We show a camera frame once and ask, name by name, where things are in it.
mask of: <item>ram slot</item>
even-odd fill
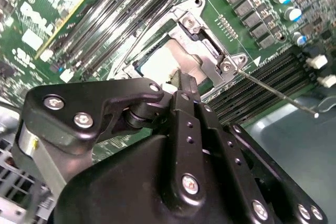
[[[83,65],[86,68],[86,71],[82,75],[82,79],[86,80],[92,73],[97,71],[101,65],[109,58],[113,53],[115,53],[121,45],[132,35],[134,34],[146,20],[150,19],[157,11],[159,11],[168,0],[154,0],[151,2],[145,10],[142,12],[142,15],[138,16],[126,29],[122,36],[120,36],[116,41],[109,45],[106,51],[100,56],[97,60],[90,61],[90,57],[87,57],[87,60],[90,61],[90,66]]]
[[[73,67],[76,66],[75,69],[78,70],[81,66],[84,66],[87,62],[91,61],[95,52],[111,39],[111,36],[115,31],[122,33],[121,28],[127,23],[126,21],[134,16],[134,13],[136,13],[136,11],[147,1],[148,0],[132,0],[129,6],[127,6],[127,9],[121,15],[117,15],[117,18],[113,21],[112,25],[104,29],[94,42],[90,44],[89,48],[79,56],[77,61],[80,62],[80,64],[76,63]]]
[[[76,24],[76,26],[72,29],[68,36],[65,37],[64,40],[55,43],[55,45],[53,46],[54,52],[57,54],[58,50],[62,50],[64,48],[66,48],[67,50],[71,50],[71,46],[76,46],[76,43],[79,40],[75,40],[75,37],[78,36],[78,31],[80,31],[81,28],[86,25],[89,19],[95,16],[98,17],[101,13],[104,13],[109,8],[110,1],[111,0],[98,0],[97,2],[95,2],[95,4],[88,10],[88,12],[84,15],[80,22]]]
[[[90,27],[87,28],[80,37],[71,43],[71,46],[67,49],[67,52],[72,56],[76,56],[81,51],[83,46],[88,43],[91,37],[99,30],[99,28],[101,28],[101,26],[111,17],[111,15],[120,7],[124,1],[125,0],[110,0],[107,8],[100,14],[97,14],[97,18],[93,20]]]

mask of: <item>black dimm slot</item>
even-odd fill
[[[75,56],[81,50],[81,48],[87,43],[87,41],[95,34],[95,32],[101,27],[101,25],[114,13],[120,3],[125,0],[111,0],[109,6],[100,16],[95,19],[91,26],[85,31],[83,35],[74,41],[68,49],[69,54]]]
[[[278,80],[277,82],[280,82],[280,83],[275,85],[274,88],[284,92],[286,87],[291,86],[293,84],[301,83],[303,80],[304,80],[303,76],[300,73],[296,73],[294,76],[290,78],[290,81],[288,82],[282,82],[281,80]],[[274,96],[273,93],[268,92],[266,90],[261,90],[260,93],[263,93],[263,95],[258,96],[259,104],[263,104],[265,100]],[[240,106],[232,107],[231,114],[237,115],[237,114],[246,113],[247,111],[251,110],[251,107],[253,107],[253,104],[255,104],[255,101],[253,99],[246,99],[245,103],[241,104]],[[224,113],[222,116],[218,116],[218,117],[220,121],[222,121],[223,118],[225,118],[225,120],[230,120],[228,111],[226,111],[226,113]]]
[[[293,46],[260,67],[252,75],[280,92],[291,95],[314,83],[299,47]],[[245,122],[281,101],[276,95],[248,79],[240,80],[229,90],[209,102],[221,124]]]
[[[74,36],[77,34],[78,30],[83,27],[83,25],[88,21],[88,19],[92,15],[98,15],[98,9],[101,7],[101,5],[104,5],[105,2],[108,0],[98,0],[94,3],[94,5],[89,9],[88,13],[84,15],[84,17],[80,20],[78,24],[71,30],[71,32],[66,37],[66,40],[62,41],[62,43],[59,45],[59,47],[67,47],[68,44],[74,39]]]
[[[299,85],[296,85],[294,87],[292,87],[291,89],[288,89],[286,91],[287,95],[292,95],[296,92],[298,92],[299,90],[303,89],[304,87],[306,87],[307,85],[309,85],[310,82],[308,80],[305,80],[304,82],[300,83]],[[243,123],[245,122],[247,119],[253,118],[254,116],[257,116],[258,114],[260,114],[261,112],[265,111],[266,109],[272,107],[273,105],[277,104],[278,102],[280,102],[281,100],[273,95],[272,99],[270,101],[268,101],[267,103],[264,103],[262,106],[258,106],[255,107],[255,109],[251,109],[252,112],[250,112],[249,114],[245,114],[244,116],[239,116],[236,119],[233,119],[233,121],[237,122],[237,123]]]
[[[300,85],[302,83],[302,79],[300,77],[296,78],[295,81],[291,81],[289,83],[282,83],[278,86],[277,89],[282,88],[282,92],[286,93],[287,95],[289,95],[289,90],[291,90],[292,88],[294,88],[296,85]],[[239,111],[237,109],[233,109],[232,113],[228,113],[225,116],[222,116],[219,118],[221,123],[224,122],[232,122],[233,118],[238,119],[238,118],[242,118],[244,117],[244,114],[251,114],[251,113],[256,113],[256,110],[259,110],[260,106],[264,106],[264,108],[266,108],[269,104],[269,100],[272,100],[273,98],[277,98],[277,96],[275,96],[274,94],[268,92],[264,92],[265,94],[260,97],[260,99],[258,99],[258,105],[254,105],[255,103],[249,103],[246,104],[242,109],[240,109]]]
[[[115,20],[112,24],[112,26],[108,27],[106,30],[104,30],[98,38],[95,39],[93,45],[90,45],[90,48],[87,49],[87,51],[80,56],[80,59],[82,60],[82,66],[85,66],[86,63],[88,63],[91,60],[92,55],[95,51],[97,51],[98,48],[103,46],[106,41],[111,37],[113,32],[117,30],[123,23],[130,18],[133,15],[133,12],[139,9],[144,2],[147,0],[132,0],[132,3],[127,8],[127,10],[118,17],[117,20]]]
[[[261,80],[264,77],[272,74],[274,71],[276,71],[281,66],[283,66],[285,64],[288,64],[289,62],[292,62],[294,60],[295,60],[295,58],[292,57],[292,56],[288,56],[288,55],[285,56],[285,57],[279,56],[276,59],[274,59],[274,62],[272,62],[272,64],[267,64],[267,65],[262,67],[262,70],[258,69],[255,72],[253,72],[252,76],[257,78],[258,80]],[[239,93],[243,92],[250,85],[251,85],[250,82],[241,81],[241,82],[237,83],[236,85],[234,85],[229,90],[225,91],[225,93],[223,93],[223,95],[225,95],[226,97],[239,95]],[[216,109],[221,105],[221,104],[219,104],[219,103],[221,103],[221,101],[222,101],[222,99],[214,99],[209,104],[211,104],[211,107],[213,109]]]
[[[275,71],[279,71],[281,73],[281,71],[284,71],[287,69],[287,66],[292,66],[294,59],[291,60],[287,60],[285,62],[282,62],[281,65],[277,65],[276,69],[273,68],[269,68],[267,71],[265,71],[263,73],[263,75],[261,76],[261,73],[256,75],[256,78],[261,80],[261,81],[265,81],[267,80],[267,78],[269,76],[271,76],[272,74],[275,73]],[[216,102],[215,105],[212,105],[212,108],[214,110],[218,109],[219,107],[222,107],[223,103],[225,102],[229,102],[230,100],[233,100],[236,96],[239,96],[241,93],[246,93],[246,92],[250,92],[250,88],[254,85],[253,82],[240,82],[237,84],[237,88],[231,90],[229,89],[228,91],[231,92],[225,92],[225,97],[222,97],[222,99],[220,99],[219,101]]]
[[[297,65],[286,66],[285,68],[281,69],[281,72],[274,73],[274,75],[271,76],[271,80],[269,82],[266,80],[266,82],[269,86],[272,87],[272,85],[275,82],[277,82],[279,79],[285,78],[285,76],[289,75],[290,73],[292,73],[296,69],[297,69]],[[260,87],[259,85],[254,84],[254,83],[251,83],[250,87],[248,87],[248,89],[246,89],[246,91],[243,92],[242,95],[240,95],[237,99],[234,99],[232,97],[228,97],[229,99],[227,101],[225,101],[225,103],[227,103],[227,105],[225,106],[223,104],[223,106],[221,106],[220,108],[218,108],[218,110],[216,110],[217,115],[221,116],[222,112],[230,107],[230,105],[229,105],[230,102],[234,101],[235,105],[239,105],[241,103],[241,101],[244,101],[244,99],[251,99],[251,96],[250,96],[251,93],[256,95],[261,90],[264,90],[264,88]]]
[[[144,16],[135,20],[135,23],[137,24],[136,25],[137,28],[136,29],[128,29],[127,28],[127,30],[130,31],[129,34],[133,34],[137,29],[139,29],[142,25],[142,22],[146,21],[154,13],[156,13],[158,10],[160,10],[165,5],[166,1],[168,1],[168,0],[154,0],[153,3],[151,3],[148,7],[146,7],[146,11],[144,13]],[[107,51],[103,54],[103,56],[100,57],[98,59],[98,61],[96,61],[89,69],[87,69],[87,71],[83,75],[84,79],[86,79],[89,75],[91,75],[92,73],[97,71],[99,69],[99,67],[111,56],[111,54],[113,54],[116,51],[116,49],[118,49],[120,47],[120,44],[124,43],[125,40],[126,40],[126,38],[124,38],[124,36],[123,36],[123,38],[121,40],[119,40],[117,45],[110,45],[109,48],[107,49]]]

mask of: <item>white connector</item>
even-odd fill
[[[320,69],[328,63],[328,60],[325,55],[317,55],[315,58],[308,58],[306,63],[312,68]]]
[[[336,75],[331,74],[326,77],[318,77],[317,81],[326,88],[330,88],[336,83]]]

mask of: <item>black bracket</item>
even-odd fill
[[[40,86],[27,93],[22,120],[34,135],[64,152],[78,155],[91,150],[96,142],[113,137],[113,128],[125,109],[134,104],[159,102],[163,96],[162,89],[146,78]],[[44,100],[48,97],[60,98],[64,107],[47,108]],[[73,121],[80,112],[93,119],[88,129]]]

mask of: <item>green circuit board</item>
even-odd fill
[[[94,47],[94,52],[79,61],[78,55],[86,54],[96,44],[106,29],[108,23],[94,30],[83,46],[77,49],[77,55],[67,55],[68,37],[73,34],[76,43],[87,33],[93,20],[99,17],[88,17],[78,28],[81,20],[90,14],[100,0],[0,0],[0,93],[1,96],[16,106],[21,106],[29,89],[44,85],[64,82],[78,82],[83,75],[88,74],[86,81],[107,80],[113,78],[113,69],[121,60],[122,55],[131,47],[134,36],[129,36],[117,50],[107,54],[111,46],[112,35],[105,36],[106,40]],[[122,14],[135,0],[125,0],[116,10],[116,15]],[[142,3],[146,8],[155,0]],[[187,0],[173,0],[177,5]],[[293,22],[284,19],[284,12],[289,7],[302,11],[299,20]],[[260,17],[259,36],[256,26],[247,25],[245,11],[257,13]],[[125,24],[132,24],[141,12],[125,19]],[[286,4],[274,0],[206,0],[201,18],[209,29],[231,55],[244,53],[248,62],[243,70],[252,73],[275,59],[278,55],[294,45],[292,36],[295,32],[302,33],[307,44],[322,42],[326,50],[335,48],[336,39],[336,0],[290,0]],[[137,31],[144,29],[147,19],[138,23]],[[131,62],[135,55],[126,59]],[[70,70],[71,78],[65,81],[61,75]],[[216,87],[205,97],[210,101],[223,91],[232,87],[241,79],[236,76],[230,83]],[[203,89],[208,90],[211,82],[204,82]]]

